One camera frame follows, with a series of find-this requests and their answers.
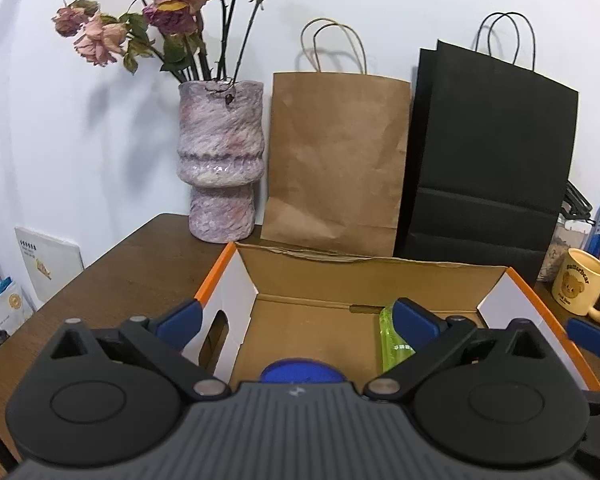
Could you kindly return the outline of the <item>black paper bag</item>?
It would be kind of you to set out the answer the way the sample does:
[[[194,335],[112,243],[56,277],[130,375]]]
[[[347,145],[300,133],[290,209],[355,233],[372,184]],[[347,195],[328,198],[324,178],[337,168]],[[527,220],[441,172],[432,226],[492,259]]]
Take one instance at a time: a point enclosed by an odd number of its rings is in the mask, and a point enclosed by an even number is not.
[[[419,53],[394,255],[538,279],[567,189],[579,95],[490,54]]]

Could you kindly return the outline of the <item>blue-white packages on shelf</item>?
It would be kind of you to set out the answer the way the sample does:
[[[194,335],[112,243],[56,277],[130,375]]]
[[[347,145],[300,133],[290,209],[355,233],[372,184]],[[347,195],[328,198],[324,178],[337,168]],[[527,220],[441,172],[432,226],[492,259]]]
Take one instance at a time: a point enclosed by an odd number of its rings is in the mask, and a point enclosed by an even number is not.
[[[12,336],[33,313],[21,287],[10,276],[0,280],[0,330]]]

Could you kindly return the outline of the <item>clear jar with black clips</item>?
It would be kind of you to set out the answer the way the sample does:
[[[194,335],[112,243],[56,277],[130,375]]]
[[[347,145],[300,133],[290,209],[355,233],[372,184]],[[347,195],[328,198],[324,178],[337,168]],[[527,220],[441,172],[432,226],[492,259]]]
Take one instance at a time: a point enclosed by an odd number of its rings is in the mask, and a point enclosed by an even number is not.
[[[554,281],[569,248],[579,248],[584,242],[585,232],[570,229],[568,222],[593,224],[591,218],[593,206],[570,181],[567,182],[566,192],[558,220],[545,253],[545,257],[536,279],[541,283]]]

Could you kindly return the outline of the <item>brown paper bag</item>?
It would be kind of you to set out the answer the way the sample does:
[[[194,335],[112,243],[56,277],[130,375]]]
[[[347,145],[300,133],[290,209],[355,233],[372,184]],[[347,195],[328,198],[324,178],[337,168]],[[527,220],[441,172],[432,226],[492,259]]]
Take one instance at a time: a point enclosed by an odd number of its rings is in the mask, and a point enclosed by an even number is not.
[[[372,75],[358,33],[341,25],[358,72],[326,72],[315,42],[309,72],[273,77],[268,200],[261,235],[294,246],[389,257],[400,214],[411,85]]]

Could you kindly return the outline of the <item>white booklet against wall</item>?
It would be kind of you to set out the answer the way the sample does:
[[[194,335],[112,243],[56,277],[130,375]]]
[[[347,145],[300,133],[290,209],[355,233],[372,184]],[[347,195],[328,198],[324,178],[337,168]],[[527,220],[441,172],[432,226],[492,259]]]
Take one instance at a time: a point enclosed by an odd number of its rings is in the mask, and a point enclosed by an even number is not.
[[[15,234],[33,290],[42,304],[84,270],[78,245],[21,226],[15,227]]]

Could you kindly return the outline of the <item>dried pink rose bouquet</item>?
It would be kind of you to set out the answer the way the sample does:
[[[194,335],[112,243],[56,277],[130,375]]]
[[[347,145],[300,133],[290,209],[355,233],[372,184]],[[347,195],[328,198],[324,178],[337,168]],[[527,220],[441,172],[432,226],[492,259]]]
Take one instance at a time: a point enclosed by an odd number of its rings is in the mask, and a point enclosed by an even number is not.
[[[105,67],[120,61],[131,74],[140,58],[156,58],[160,70],[180,84],[187,81],[237,81],[254,20],[264,0],[249,0],[252,10],[242,37],[234,70],[227,67],[228,40],[238,0],[220,0],[220,53],[209,62],[204,41],[202,8],[211,0],[136,0],[140,12],[127,10],[114,16],[102,12],[98,2],[65,3],[52,18],[55,32],[73,40],[73,49],[88,64]]]

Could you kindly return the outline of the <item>green clear plastic bottle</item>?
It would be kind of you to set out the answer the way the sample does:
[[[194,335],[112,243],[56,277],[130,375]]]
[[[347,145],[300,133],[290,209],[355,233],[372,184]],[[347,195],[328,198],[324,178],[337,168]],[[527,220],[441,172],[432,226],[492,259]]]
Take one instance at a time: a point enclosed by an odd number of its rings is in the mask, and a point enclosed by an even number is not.
[[[384,372],[388,372],[412,356],[415,351],[394,329],[392,307],[385,307],[380,311],[378,323],[381,367]]]

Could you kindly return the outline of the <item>red cardboard box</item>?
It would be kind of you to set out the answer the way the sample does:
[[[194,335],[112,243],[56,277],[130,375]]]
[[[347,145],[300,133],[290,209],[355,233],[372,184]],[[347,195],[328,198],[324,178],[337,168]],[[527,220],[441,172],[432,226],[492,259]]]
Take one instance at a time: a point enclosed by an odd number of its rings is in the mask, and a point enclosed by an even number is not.
[[[230,243],[198,288],[202,321],[186,344],[198,362],[216,318],[228,332],[212,372],[234,386],[287,358],[327,363],[358,388],[381,371],[379,312],[400,297],[440,318],[464,315],[480,327],[528,318],[578,386],[600,381],[540,297],[512,268],[300,252]]]

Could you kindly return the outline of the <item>yellow bear mug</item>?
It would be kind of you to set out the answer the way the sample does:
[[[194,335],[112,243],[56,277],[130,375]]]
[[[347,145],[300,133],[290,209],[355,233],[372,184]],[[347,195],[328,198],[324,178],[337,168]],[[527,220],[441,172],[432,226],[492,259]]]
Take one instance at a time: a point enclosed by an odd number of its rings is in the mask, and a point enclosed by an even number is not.
[[[554,300],[568,312],[600,323],[600,260],[569,248],[552,286]]]

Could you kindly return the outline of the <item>blue round lid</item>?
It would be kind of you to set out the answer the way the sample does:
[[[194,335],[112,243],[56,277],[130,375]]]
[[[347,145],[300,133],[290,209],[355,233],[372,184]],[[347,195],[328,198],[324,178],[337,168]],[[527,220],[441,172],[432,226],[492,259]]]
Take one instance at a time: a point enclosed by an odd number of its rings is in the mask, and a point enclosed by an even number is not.
[[[347,378],[326,363],[310,359],[282,359],[262,370],[264,384],[334,384]]]

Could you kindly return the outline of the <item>pink marbled ceramic vase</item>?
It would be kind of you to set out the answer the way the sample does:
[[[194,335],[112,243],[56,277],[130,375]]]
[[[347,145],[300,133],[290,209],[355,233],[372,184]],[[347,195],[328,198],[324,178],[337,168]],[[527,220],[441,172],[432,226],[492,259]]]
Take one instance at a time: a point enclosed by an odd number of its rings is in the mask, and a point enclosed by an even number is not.
[[[180,92],[178,168],[192,187],[189,231],[226,244],[248,237],[256,221],[254,189],[264,175],[263,84],[189,81]]]

